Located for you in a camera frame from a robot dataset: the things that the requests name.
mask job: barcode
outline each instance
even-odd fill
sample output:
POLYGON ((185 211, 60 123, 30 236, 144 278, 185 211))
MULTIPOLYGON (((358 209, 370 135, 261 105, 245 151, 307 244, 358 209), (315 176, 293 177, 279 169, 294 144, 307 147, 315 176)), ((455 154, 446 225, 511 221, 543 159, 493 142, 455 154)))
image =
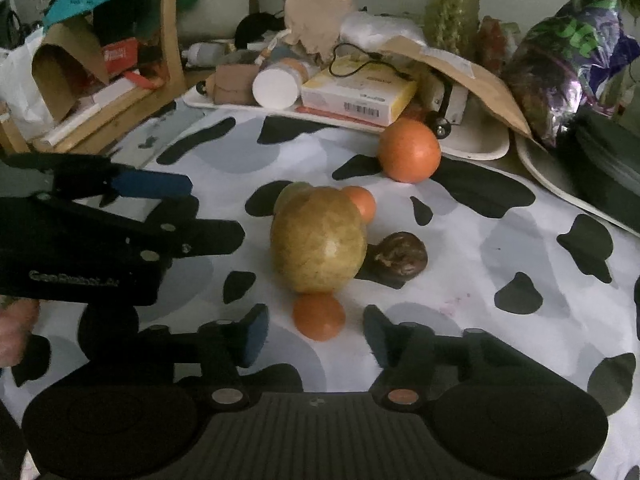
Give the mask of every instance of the barcode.
POLYGON ((355 112, 357 114, 368 115, 371 117, 380 117, 380 110, 376 110, 375 108, 369 108, 367 106, 355 105, 353 103, 345 103, 344 111, 355 112))

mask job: white plate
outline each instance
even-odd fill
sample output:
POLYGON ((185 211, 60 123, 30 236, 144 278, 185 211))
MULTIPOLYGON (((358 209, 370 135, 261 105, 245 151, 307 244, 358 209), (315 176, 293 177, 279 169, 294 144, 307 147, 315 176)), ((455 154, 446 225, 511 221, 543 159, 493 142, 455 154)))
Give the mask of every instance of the white plate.
MULTIPOLYGON (((292 109, 269 110, 257 106, 243 105, 215 105, 211 100, 198 94, 195 88, 190 89, 183 97, 184 103, 193 108, 219 108, 228 110, 252 110, 257 114, 279 115, 315 121, 316 123, 350 128, 372 134, 379 134, 384 130, 381 126, 355 123, 335 118, 303 114, 292 109)), ((453 126, 451 134, 440 141, 443 153, 469 160, 495 160, 506 155, 509 151, 509 130, 500 121, 484 110, 482 103, 475 97, 470 97, 466 105, 465 116, 460 126, 453 126)))
POLYGON ((577 197, 578 192, 572 183, 571 177, 562 165, 549 153, 532 140, 525 139, 520 135, 516 135, 515 137, 516 150, 520 160, 524 164, 524 167, 527 168, 542 186, 546 187, 551 193, 558 195, 561 199, 640 237, 640 234, 632 228, 627 227, 615 218, 603 213, 588 202, 579 199, 577 197))

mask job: human hand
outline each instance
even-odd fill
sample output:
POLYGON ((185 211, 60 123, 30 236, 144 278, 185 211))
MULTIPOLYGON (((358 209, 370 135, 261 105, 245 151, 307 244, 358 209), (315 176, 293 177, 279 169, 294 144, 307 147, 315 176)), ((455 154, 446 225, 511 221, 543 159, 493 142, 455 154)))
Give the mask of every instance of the human hand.
POLYGON ((0 310, 0 368, 17 365, 38 320, 38 300, 15 300, 0 310))

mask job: table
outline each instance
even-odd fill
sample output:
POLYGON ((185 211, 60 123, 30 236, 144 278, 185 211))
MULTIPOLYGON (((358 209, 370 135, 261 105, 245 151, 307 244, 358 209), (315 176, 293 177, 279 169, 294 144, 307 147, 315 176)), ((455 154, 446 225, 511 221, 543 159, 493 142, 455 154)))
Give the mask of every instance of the table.
MULTIPOLYGON (((633 390, 640 240, 519 176, 444 158, 431 180, 399 184, 380 173, 373 136, 249 111, 199 114, 180 138, 228 117, 236 126, 185 153, 165 150, 160 163, 147 167, 188 175, 198 218, 239 221, 243 243, 228 256, 176 260, 155 306, 113 305, 107 324, 96 322, 96 308, 44 306, 34 331, 42 338, 40 351, 21 365, 20 384, 15 369, 0 378, 0 398, 18 420, 37 393, 87 361, 79 340, 86 346, 132 323, 192 332, 213 319, 240 319, 255 303, 269 307, 270 333, 246 372, 285 362, 297 368, 306 391, 364 391, 380 373, 361 326, 364 307, 376 304, 393 322, 422 323, 438 334, 487 330, 592 393, 610 427, 592 474, 636 478, 640 449, 631 443, 640 438, 640 394, 633 390), (378 203, 369 243, 410 231, 430 258, 427 270, 401 290, 353 280, 339 291, 347 325, 324 343, 296 331, 294 295, 270 264, 274 200, 284 181, 299 180, 366 187, 378 203), (255 281, 238 280, 239 273, 255 281), (233 301, 223 300, 225 287, 233 301)), ((155 205, 120 198, 111 210, 142 219, 155 205)), ((197 373, 197 367, 181 367, 177 378, 197 373)))

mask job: small wheel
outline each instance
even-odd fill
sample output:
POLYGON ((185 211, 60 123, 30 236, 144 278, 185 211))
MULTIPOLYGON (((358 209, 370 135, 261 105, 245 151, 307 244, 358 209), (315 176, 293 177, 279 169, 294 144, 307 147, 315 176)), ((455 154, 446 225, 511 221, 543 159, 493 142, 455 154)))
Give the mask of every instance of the small wheel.
POLYGON ((446 139, 451 134, 451 123, 438 112, 429 112, 424 124, 430 127, 438 140, 446 139))
POLYGON ((198 92, 198 94, 200 95, 207 95, 207 87, 206 87, 206 81, 200 81, 199 83, 196 84, 196 92, 198 92))

